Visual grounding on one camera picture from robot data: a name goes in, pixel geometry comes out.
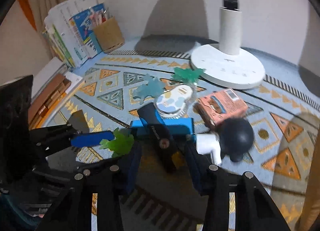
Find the clear round patterned container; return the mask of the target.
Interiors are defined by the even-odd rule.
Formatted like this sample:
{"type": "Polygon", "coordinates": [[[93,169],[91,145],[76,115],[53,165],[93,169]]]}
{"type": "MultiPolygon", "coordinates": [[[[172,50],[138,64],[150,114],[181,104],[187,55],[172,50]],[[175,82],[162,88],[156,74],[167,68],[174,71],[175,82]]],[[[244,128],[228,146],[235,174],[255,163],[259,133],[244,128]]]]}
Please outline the clear round patterned container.
{"type": "Polygon", "coordinates": [[[194,97],[192,87],[179,84],[171,90],[166,90],[154,101],[159,115],[165,119],[178,119],[188,110],[189,104],[194,97]]]}

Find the stack of books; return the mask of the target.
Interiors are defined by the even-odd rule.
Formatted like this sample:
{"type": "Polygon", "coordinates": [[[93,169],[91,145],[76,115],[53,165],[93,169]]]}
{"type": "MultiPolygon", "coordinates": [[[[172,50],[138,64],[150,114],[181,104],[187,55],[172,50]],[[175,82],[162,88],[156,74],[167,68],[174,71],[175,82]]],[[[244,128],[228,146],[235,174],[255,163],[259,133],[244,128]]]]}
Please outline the stack of books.
{"type": "Polygon", "coordinates": [[[48,11],[46,32],[69,67],[79,68],[101,52],[93,28],[104,11],[98,0],[67,0],[48,11]]]}

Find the dark green plastic leaf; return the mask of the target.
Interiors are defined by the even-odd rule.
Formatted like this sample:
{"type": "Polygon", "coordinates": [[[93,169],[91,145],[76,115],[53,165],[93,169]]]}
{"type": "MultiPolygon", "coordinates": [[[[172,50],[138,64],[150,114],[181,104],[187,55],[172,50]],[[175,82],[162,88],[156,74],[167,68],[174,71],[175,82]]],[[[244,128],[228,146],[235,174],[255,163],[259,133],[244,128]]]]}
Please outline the dark green plastic leaf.
{"type": "Polygon", "coordinates": [[[174,73],[171,77],[175,81],[179,81],[185,84],[196,84],[199,81],[199,77],[205,72],[205,69],[182,69],[182,68],[175,68],[174,73]]]}

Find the cork pen holder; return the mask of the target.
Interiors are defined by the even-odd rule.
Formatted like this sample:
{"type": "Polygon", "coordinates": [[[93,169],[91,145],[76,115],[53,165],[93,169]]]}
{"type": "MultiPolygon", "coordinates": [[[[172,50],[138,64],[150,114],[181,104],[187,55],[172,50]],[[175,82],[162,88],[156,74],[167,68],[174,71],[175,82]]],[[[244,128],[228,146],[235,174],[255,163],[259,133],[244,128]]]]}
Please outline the cork pen holder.
{"type": "Polygon", "coordinates": [[[111,17],[93,29],[95,37],[105,53],[120,48],[125,40],[115,17],[111,17]]]}

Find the yellow case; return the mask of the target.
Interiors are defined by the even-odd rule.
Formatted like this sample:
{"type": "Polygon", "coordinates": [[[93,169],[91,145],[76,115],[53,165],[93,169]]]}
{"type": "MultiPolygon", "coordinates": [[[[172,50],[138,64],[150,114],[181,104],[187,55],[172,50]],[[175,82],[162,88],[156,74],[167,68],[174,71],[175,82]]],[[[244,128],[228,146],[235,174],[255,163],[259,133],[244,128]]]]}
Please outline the yellow case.
{"type": "Polygon", "coordinates": [[[181,152],[176,151],[173,153],[171,159],[177,170],[185,166],[185,158],[181,152]]]}

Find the teal plastic leaf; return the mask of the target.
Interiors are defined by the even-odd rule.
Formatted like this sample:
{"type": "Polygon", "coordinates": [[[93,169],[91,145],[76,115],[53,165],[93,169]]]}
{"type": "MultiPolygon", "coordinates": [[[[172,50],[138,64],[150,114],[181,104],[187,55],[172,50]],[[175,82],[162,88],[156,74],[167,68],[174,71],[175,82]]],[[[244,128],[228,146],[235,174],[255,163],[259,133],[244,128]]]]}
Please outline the teal plastic leaf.
{"type": "Polygon", "coordinates": [[[146,97],[156,98],[164,91],[165,84],[156,77],[149,74],[144,75],[146,84],[142,84],[133,91],[133,98],[139,98],[139,104],[143,104],[146,97]]]}

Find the bright green plastic leaf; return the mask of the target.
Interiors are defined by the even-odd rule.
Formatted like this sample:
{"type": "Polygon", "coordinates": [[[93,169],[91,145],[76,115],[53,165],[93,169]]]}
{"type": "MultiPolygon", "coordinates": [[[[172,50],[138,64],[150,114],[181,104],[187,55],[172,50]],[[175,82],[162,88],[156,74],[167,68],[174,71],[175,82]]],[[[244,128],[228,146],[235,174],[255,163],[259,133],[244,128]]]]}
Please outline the bright green plastic leaf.
{"type": "Polygon", "coordinates": [[[124,134],[119,128],[113,131],[114,139],[108,141],[102,139],[100,141],[100,149],[107,149],[112,152],[112,158],[117,158],[123,155],[127,155],[135,142],[132,134],[124,134]]]}

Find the amber ribbed glass bowl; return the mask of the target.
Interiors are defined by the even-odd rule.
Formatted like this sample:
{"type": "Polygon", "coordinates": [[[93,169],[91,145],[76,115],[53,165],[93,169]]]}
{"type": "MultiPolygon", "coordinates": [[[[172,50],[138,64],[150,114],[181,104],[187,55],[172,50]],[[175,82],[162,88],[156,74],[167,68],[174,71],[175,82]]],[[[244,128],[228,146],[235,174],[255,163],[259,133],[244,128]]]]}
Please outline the amber ribbed glass bowl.
{"type": "Polygon", "coordinates": [[[297,230],[319,230],[319,133],[313,151],[305,201],[297,230]]]}

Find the wooden box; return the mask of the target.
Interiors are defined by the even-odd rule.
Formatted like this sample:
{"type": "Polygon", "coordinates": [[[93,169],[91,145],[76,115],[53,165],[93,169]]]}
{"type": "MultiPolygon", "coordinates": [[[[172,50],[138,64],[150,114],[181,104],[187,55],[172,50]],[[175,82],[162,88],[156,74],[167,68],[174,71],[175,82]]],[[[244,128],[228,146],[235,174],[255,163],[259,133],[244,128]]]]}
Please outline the wooden box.
{"type": "Polygon", "coordinates": [[[45,127],[83,84],[84,78],[69,71],[58,58],[52,58],[33,79],[29,129],[45,127]]]}

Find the blue and black tool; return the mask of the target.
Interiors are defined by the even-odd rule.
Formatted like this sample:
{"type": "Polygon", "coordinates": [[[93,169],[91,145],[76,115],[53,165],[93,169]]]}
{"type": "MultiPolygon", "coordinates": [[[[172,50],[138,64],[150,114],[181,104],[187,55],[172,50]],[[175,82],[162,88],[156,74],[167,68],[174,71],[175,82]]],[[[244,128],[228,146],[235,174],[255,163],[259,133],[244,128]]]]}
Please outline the blue and black tool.
{"type": "Polygon", "coordinates": [[[146,139],[154,149],[159,163],[171,174],[175,168],[171,156],[176,151],[182,153],[182,147],[193,137],[194,120],[189,117],[163,119],[153,103],[137,109],[138,120],[130,123],[131,134],[139,139],[146,139]]]}

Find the pink toy box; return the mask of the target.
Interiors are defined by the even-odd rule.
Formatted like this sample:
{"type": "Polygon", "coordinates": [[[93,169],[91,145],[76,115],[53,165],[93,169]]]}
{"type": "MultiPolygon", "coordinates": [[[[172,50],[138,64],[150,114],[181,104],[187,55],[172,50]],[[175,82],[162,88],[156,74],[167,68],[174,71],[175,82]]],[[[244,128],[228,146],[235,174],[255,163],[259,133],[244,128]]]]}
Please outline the pink toy box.
{"type": "Polygon", "coordinates": [[[244,117],[248,105],[233,89],[213,92],[198,98],[195,109],[210,130],[215,130],[225,120],[244,117]]]}

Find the white figurine with black helmet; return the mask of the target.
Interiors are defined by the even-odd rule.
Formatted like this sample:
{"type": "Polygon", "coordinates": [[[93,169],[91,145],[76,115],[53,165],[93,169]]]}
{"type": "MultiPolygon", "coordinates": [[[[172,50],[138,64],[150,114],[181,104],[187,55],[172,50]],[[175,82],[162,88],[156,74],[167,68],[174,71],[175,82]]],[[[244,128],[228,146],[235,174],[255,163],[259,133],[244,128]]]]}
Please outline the white figurine with black helmet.
{"type": "Polygon", "coordinates": [[[243,118],[230,118],[209,134],[197,134],[196,150],[210,155],[212,163],[221,165],[228,156],[232,162],[240,162],[253,146],[254,132],[251,124],[243,118]]]}

